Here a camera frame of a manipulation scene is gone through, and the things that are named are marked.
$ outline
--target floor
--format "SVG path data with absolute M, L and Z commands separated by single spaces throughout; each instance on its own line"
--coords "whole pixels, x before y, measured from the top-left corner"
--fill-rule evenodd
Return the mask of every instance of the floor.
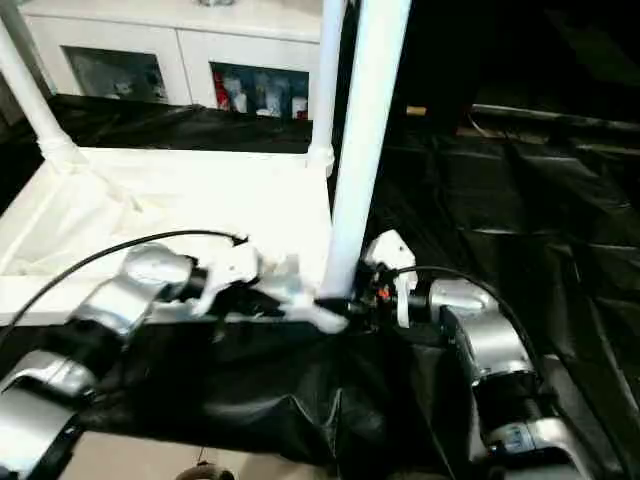
M 236 480 L 326 480 L 324 471 L 270 455 L 87 433 L 62 480 L 173 480 L 198 459 L 232 472 Z

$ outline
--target black cable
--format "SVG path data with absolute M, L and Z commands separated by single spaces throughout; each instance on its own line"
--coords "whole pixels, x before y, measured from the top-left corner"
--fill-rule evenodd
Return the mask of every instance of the black cable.
M 13 316 L 11 321 L 0 332 L 0 350 L 2 350 L 2 347 L 4 343 L 7 341 L 7 338 L 9 338 L 9 335 L 13 332 L 13 330 L 16 328 L 18 323 L 20 323 L 20 321 L 25 316 L 25 314 L 29 311 L 29 309 L 33 307 L 33 305 L 38 300 L 40 300 L 47 292 L 49 292 L 51 289 L 57 286 L 60 282 L 62 282 L 67 277 L 77 272 L 81 268 L 87 266 L 92 262 L 95 262 L 96 260 L 102 257 L 106 257 L 107 255 L 111 255 L 112 253 L 119 252 L 120 250 L 124 250 L 126 248 L 135 247 L 136 245 L 141 245 L 147 242 L 153 242 L 154 240 L 162 240 L 163 238 L 180 237 L 185 235 L 208 235 L 213 237 L 224 237 L 232 240 L 234 246 L 239 245 L 246 241 L 246 239 L 240 238 L 231 233 L 218 232 L 215 230 L 174 230 L 171 232 L 156 233 L 153 235 L 147 235 L 145 237 L 136 238 L 134 240 L 129 240 L 127 242 L 123 242 L 118 245 L 114 245 L 112 247 L 101 250 L 97 253 L 94 253 L 93 255 L 90 255 L 84 260 L 79 261 L 75 265 L 67 268 L 65 271 L 63 271 L 62 273 L 52 278 L 45 286 L 43 286 L 40 290 L 38 290 L 38 292 L 33 297 L 31 297 L 31 299 L 29 299 L 29 301 L 25 303 L 20 310 L 16 312 L 16 314 Z

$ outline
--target white cabinet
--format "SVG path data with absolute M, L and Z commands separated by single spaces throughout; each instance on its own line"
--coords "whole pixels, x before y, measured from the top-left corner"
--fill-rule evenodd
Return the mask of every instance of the white cabinet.
M 293 117 L 308 101 L 312 115 L 320 1 L 31 0 L 20 11 L 55 92 L 214 108 L 226 95 L 231 109 L 275 102 Z

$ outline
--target white frame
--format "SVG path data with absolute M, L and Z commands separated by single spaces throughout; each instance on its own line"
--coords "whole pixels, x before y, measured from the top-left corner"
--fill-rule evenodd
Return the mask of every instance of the white frame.
M 315 76 L 320 45 L 271 38 L 178 30 L 194 103 L 217 108 L 211 64 L 276 68 L 309 74 L 309 118 L 313 118 Z
M 54 17 L 25 21 L 58 93 L 84 95 L 64 52 L 64 47 L 84 47 L 155 55 L 169 104 L 191 103 L 173 29 Z

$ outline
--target black robot arm segment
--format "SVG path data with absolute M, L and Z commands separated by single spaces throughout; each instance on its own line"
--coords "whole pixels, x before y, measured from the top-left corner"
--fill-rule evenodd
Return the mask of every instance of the black robot arm segment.
M 0 475 L 56 478 L 81 433 L 74 418 L 82 398 L 155 302 L 198 297 L 206 276 L 192 259 L 162 245 L 130 250 L 118 274 L 0 381 Z

